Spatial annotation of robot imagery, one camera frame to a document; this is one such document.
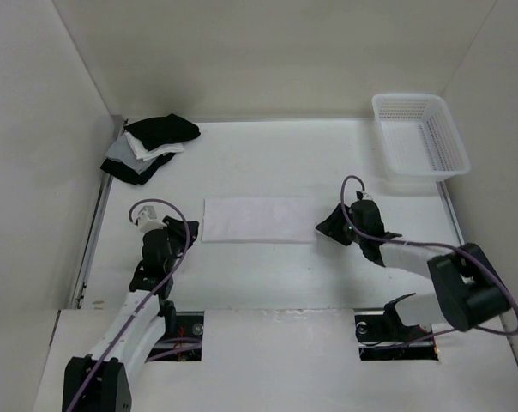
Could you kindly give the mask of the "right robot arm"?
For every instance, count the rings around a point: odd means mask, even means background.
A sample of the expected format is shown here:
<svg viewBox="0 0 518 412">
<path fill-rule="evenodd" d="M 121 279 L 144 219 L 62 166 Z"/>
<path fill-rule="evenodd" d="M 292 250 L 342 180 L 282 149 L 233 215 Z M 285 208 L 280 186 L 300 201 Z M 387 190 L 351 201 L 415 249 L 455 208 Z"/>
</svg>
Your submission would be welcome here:
<svg viewBox="0 0 518 412">
<path fill-rule="evenodd" d="M 336 206 L 316 225 L 318 233 L 340 245 L 355 243 L 373 264 L 404 270 L 431 280 L 443 319 L 460 332 L 516 309 L 509 290 L 482 249 L 411 241 L 385 229 L 372 200 Z"/>
</svg>

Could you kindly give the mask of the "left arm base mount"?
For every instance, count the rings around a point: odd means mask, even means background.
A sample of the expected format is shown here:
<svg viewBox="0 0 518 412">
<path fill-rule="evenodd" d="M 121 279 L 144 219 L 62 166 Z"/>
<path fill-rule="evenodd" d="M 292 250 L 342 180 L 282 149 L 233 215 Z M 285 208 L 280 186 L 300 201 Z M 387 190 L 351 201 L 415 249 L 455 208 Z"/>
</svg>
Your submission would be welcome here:
<svg viewBox="0 0 518 412">
<path fill-rule="evenodd" d="M 204 312 L 178 312 L 174 326 L 155 343 L 148 359 L 186 362 L 202 360 Z"/>
</svg>

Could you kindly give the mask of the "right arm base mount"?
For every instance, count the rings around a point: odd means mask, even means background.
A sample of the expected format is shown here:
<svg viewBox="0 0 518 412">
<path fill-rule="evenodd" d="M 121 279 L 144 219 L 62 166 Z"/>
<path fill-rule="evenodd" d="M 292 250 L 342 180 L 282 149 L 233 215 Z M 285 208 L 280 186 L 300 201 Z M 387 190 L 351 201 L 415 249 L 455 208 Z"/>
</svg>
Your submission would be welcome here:
<svg viewBox="0 0 518 412">
<path fill-rule="evenodd" d="M 413 294 L 391 300 L 383 308 L 354 313 L 358 356 L 362 361 L 437 361 L 435 339 L 411 343 L 432 332 L 431 326 L 404 325 L 396 304 Z"/>
</svg>

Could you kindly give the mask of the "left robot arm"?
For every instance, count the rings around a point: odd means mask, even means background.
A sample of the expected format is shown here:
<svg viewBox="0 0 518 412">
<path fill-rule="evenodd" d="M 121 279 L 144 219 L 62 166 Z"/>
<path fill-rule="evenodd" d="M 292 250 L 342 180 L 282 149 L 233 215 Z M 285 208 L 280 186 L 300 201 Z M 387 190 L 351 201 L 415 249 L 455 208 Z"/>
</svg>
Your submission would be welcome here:
<svg viewBox="0 0 518 412">
<path fill-rule="evenodd" d="M 198 221 L 150 218 L 141 211 L 142 257 L 120 311 L 98 343 L 73 357 L 63 376 L 63 411 L 130 411 L 132 386 L 157 342 L 177 332 L 169 294 L 173 273 L 199 233 Z"/>
</svg>

